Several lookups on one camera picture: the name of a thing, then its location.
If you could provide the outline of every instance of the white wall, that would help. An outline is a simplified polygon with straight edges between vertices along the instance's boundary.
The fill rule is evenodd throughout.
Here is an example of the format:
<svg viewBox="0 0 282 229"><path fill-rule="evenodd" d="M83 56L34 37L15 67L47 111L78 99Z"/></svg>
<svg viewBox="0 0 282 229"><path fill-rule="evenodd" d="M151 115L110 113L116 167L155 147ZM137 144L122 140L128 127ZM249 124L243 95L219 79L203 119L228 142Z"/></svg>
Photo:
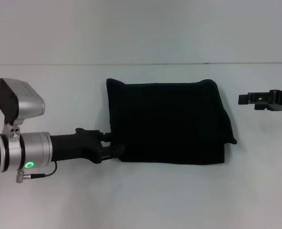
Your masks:
<svg viewBox="0 0 282 229"><path fill-rule="evenodd" d="M23 184L0 174L0 229L282 229L282 112L237 105L282 90L282 64L95 65L186 62L282 62L282 1L0 1L0 78L47 106L23 132L109 131L107 78L211 78L239 142L221 165L77 159Z"/></svg>

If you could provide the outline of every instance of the black fabric bag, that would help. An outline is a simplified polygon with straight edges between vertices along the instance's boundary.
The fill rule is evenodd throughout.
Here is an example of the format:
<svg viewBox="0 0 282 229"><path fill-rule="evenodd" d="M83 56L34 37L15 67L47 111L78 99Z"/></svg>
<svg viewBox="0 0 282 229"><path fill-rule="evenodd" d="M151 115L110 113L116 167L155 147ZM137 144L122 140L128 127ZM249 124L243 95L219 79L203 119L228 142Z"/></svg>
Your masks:
<svg viewBox="0 0 282 229"><path fill-rule="evenodd" d="M121 161L175 164L224 162L224 144L236 144L212 80L124 84L107 80L113 143Z"/></svg>

